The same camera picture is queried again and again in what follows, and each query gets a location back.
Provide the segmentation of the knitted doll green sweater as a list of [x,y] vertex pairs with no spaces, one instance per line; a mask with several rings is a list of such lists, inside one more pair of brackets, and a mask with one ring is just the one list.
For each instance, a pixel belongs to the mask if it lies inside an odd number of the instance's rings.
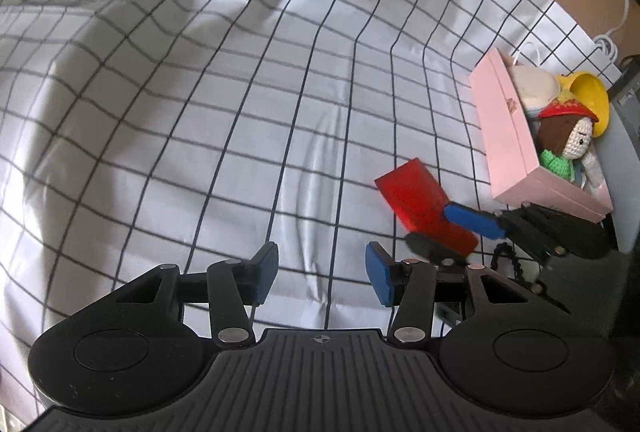
[[542,167],[552,174],[575,180],[575,162],[587,153],[597,114],[573,95],[559,95],[538,115],[536,145]]

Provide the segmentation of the beige fluffy plush pouch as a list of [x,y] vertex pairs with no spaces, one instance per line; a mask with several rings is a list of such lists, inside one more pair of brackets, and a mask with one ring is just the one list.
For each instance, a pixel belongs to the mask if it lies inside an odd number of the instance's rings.
[[510,66],[508,72],[529,117],[536,117],[560,93],[558,80],[544,69],[517,64]]

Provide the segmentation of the yellow plush toy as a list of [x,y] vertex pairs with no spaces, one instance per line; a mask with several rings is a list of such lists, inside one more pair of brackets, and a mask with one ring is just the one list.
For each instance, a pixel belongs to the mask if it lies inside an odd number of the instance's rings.
[[598,121],[593,126],[593,137],[602,136],[610,121],[610,102],[602,80],[586,71],[557,75],[556,79],[563,89],[569,90],[582,104],[597,115]]

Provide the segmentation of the blue face mask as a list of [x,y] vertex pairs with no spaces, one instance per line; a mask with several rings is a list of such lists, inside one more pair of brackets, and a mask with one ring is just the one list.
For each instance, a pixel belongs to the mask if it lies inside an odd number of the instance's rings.
[[[512,58],[511,66],[516,66],[517,64],[520,64],[521,66],[536,66],[537,68],[542,69],[541,53],[538,45],[533,42],[526,42],[521,49],[515,51]],[[563,89],[561,87],[559,95],[562,95],[562,94],[573,95],[569,90]],[[526,114],[526,112],[525,112],[525,116],[529,124],[530,130],[533,133],[534,143],[535,143],[535,147],[538,155],[538,150],[536,145],[536,132],[538,129],[537,117],[529,117]],[[589,146],[589,149],[587,150],[586,155],[581,160],[578,160],[575,162],[575,165],[576,165],[575,180],[572,182],[572,184],[580,188],[586,188],[588,186],[597,188],[600,186],[600,184],[603,183],[603,172],[601,170],[601,166],[599,164],[596,152],[593,150],[593,147],[592,147],[592,142],[595,139],[596,138],[592,137],[591,144]]]

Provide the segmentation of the pink box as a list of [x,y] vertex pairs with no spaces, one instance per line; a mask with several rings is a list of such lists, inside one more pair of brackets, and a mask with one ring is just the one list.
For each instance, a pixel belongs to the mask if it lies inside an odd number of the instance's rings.
[[491,196],[510,207],[530,202],[601,222],[613,210],[608,185],[579,187],[541,166],[509,66],[511,58],[492,48],[469,76]]

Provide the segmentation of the checkered white tablecloth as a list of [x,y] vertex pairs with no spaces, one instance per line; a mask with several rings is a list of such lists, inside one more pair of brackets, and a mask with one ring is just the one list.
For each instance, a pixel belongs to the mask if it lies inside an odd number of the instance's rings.
[[280,249],[257,330],[386,328],[401,259],[375,179],[421,160],[492,210],[468,77],[490,48],[606,85],[555,0],[1,0],[1,406],[43,411],[35,340],[160,264]]

